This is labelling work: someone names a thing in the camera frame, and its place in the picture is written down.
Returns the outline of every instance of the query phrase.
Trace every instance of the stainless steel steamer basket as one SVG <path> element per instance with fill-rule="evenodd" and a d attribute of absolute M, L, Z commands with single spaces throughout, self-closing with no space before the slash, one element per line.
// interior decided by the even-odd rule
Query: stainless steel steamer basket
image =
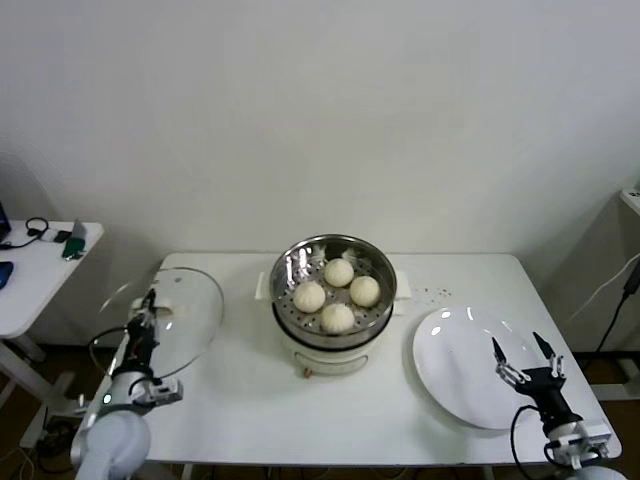
<path fill-rule="evenodd" d="M 343 257 L 353 265 L 355 276 L 370 275 L 380 284 L 380 301 L 372 308 L 358 307 L 349 295 L 349 286 L 336 288 L 324 280 L 324 266 Z M 325 306 L 344 303 L 356 318 L 354 327 L 331 335 L 320 329 L 321 310 L 300 312 L 293 305 L 293 291 L 302 282 L 318 282 L 327 294 Z M 396 295 L 396 275 L 389 259 L 364 240 L 345 235 L 319 235 L 293 245 L 276 261 L 269 281 L 273 310 L 280 327 L 301 344 L 324 351 L 345 351 L 360 347 L 377 337 L 387 326 Z"/>

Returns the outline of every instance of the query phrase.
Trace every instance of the blue device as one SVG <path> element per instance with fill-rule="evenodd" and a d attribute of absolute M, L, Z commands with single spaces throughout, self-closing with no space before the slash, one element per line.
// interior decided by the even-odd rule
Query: blue device
<path fill-rule="evenodd" d="M 0 262 L 0 290 L 7 284 L 12 273 L 13 262 Z"/>

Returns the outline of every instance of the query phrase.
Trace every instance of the floor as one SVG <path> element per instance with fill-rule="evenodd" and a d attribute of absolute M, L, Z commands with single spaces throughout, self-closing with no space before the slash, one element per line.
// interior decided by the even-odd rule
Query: floor
<path fill-rule="evenodd" d="M 69 390 L 69 395 L 92 393 L 97 388 L 101 375 L 93 367 L 85 351 L 79 349 L 49 348 L 47 360 L 36 365 L 36 369 L 49 381 L 54 381 L 63 371 L 76 372 L 76 379 Z M 612 362 L 596 361 L 590 367 L 588 378 L 591 383 L 617 383 L 624 381 L 622 372 Z M 6 383 L 0 375 L 0 389 Z M 636 402 L 604 402 L 604 409 L 611 420 L 623 444 L 623 454 L 612 460 L 608 466 L 623 473 L 629 480 L 640 479 L 640 401 Z M 20 469 L 25 464 L 24 457 L 16 450 L 24 430 L 38 410 L 38 402 L 19 388 L 0 409 L 0 480 L 67 480 L 73 479 L 74 473 L 45 473 L 38 467 L 38 454 L 32 452 L 31 459 L 35 466 L 34 475 L 30 475 L 29 465 L 24 465 L 22 477 Z M 13 453 L 4 458 L 2 455 Z M 70 467 L 68 451 L 55 457 L 40 458 L 41 466 L 47 470 L 65 470 Z M 179 474 L 180 465 L 169 465 L 167 468 Z M 494 469 L 497 480 L 516 480 L 521 477 L 512 467 Z M 434 468 L 434 469 L 369 469 L 369 468 L 272 468 L 242 466 L 198 466 L 192 478 L 201 480 L 215 477 L 216 480 L 480 480 L 478 468 Z M 540 475 L 539 470 L 532 469 L 532 475 Z"/>

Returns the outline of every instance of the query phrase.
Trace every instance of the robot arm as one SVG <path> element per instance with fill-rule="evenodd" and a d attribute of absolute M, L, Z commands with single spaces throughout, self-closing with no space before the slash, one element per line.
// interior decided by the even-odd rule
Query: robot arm
<path fill-rule="evenodd" d="M 156 342 L 155 290 L 150 290 L 127 324 L 129 340 L 89 429 L 76 480 L 120 480 L 144 463 L 151 434 L 143 415 L 182 399 L 178 380 L 155 378 L 150 367 Z"/>
<path fill-rule="evenodd" d="M 535 402 L 542 430 L 549 439 L 544 447 L 549 461 L 573 471 L 571 475 L 574 476 L 570 478 L 590 478 L 589 469 L 581 469 L 608 457 L 607 443 L 611 430 L 604 421 L 585 421 L 571 410 L 561 392 L 566 381 L 562 368 L 563 357 L 556 356 L 551 345 L 540 335 L 535 332 L 533 335 L 549 366 L 518 370 L 507 362 L 507 357 L 494 338 L 496 373 L 516 392 L 531 397 Z"/>

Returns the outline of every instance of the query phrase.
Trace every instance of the laptop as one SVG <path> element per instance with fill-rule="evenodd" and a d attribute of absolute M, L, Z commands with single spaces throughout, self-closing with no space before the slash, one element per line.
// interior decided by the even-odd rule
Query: laptop
<path fill-rule="evenodd" d="M 11 231 L 11 225 L 9 224 L 9 219 L 7 215 L 4 213 L 4 209 L 2 208 L 2 204 L 0 203 L 0 242 L 2 242 L 9 232 Z"/>

